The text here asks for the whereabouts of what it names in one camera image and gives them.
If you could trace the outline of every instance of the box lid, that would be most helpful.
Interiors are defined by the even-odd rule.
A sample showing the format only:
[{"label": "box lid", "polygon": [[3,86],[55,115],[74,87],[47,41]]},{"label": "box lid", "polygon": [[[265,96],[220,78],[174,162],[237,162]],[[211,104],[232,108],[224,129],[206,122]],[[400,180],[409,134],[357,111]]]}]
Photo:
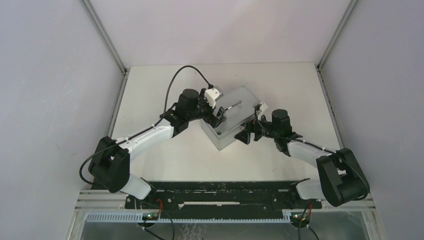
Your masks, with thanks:
[{"label": "box lid", "polygon": [[225,94],[216,101],[216,109],[214,114],[217,115],[218,109],[224,109],[234,105],[225,112],[226,120],[217,128],[213,129],[215,133],[221,133],[224,136],[226,132],[234,127],[240,126],[246,120],[251,119],[254,115],[255,105],[260,103],[259,99],[246,87],[242,86],[228,94]]}]

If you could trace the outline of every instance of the red wire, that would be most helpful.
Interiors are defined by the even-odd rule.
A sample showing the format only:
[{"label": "red wire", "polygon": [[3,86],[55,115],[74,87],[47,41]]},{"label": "red wire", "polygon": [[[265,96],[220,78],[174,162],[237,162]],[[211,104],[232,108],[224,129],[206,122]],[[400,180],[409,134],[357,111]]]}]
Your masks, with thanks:
[{"label": "red wire", "polygon": [[159,202],[160,203],[160,208],[161,209],[164,208],[164,203],[162,202],[162,200],[160,198],[156,199],[156,202]]},{"label": "red wire", "polygon": [[307,217],[309,217],[312,214],[312,203],[309,203],[309,214],[307,215]]}]

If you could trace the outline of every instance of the black joint housing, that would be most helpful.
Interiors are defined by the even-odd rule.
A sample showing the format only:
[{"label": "black joint housing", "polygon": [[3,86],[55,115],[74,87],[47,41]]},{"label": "black joint housing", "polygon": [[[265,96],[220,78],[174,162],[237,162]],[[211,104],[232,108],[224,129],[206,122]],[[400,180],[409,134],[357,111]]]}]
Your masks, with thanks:
[{"label": "black joint housing", "polygon": [[[112,145],[116,145],[116,142],[105,136],[98,142],[95,152],[98,153]],[[109,192],[116,193],[130,179],[130,154],[127,149],[122,149],[119,145],[111,147],[92,158],[88,171]]]},{"label": "black joint housing", "polygon": [[[316,160],[316,165],[322,193],[334,207],[366,196],[370,192],[370,185],[350,149],[343,148],[335,154],[321,156]],[[339,165],[344,165],[346,174],[339,175]]]},{"label": "black joint housing", "polygon": [[185,89],[178,97],[178,102],[174,103],[175,110],[168,109],[164,115],[160,115],[173,126],[172,137],[177,136],[189,127],[189,122],[202,119],[211,123],[215,120],[213,109],[209,105],[205,96],[205,88],[199,94],[194,89]]},{"label": "black joint housing", "polygon": [[278,131],[278,136],[288,137],[292,133],[290,117],[286,110],[276,109],[272,112],[272,129]]}]

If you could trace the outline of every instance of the metal box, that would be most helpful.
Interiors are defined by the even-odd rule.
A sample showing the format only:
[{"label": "metal box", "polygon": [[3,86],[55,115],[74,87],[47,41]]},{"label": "metal box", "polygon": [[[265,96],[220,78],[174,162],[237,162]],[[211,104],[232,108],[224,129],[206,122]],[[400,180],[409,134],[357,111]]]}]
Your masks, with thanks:
[{"label": "metal box", "polygon": [[217,128],[212,128],[205,121],[201,121],[201,128],[206,135],[212,140],[216,148],[220,151],[234,140],[234,136],[242,129],[242,124],[251,121],[255,117],[255,105],[260,103],[259,99],[245,86],[242,86],[229,94],[223,96],[216,101],[216,108],[214,110],[215,116],[218,109],[224,109],[233,106],[225,112],[226,120],[222,122]]}]

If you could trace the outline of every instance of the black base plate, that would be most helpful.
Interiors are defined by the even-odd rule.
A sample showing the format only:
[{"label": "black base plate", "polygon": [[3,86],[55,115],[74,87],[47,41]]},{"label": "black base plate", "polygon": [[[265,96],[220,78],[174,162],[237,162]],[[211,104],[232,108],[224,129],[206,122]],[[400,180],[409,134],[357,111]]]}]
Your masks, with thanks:
[{"label": "black base plate", "polygon": [[[299,181],[166,182],[151,181],[155,187],[144,199],[160,207],[173,219],[281,219],[282,209],[303,209],[295,185]],[[239,204],[191,205],[187,202],[236,202]],[[320,209],[320,202],[313,202]],[[128,196],[126,209],[153,207]]]}]

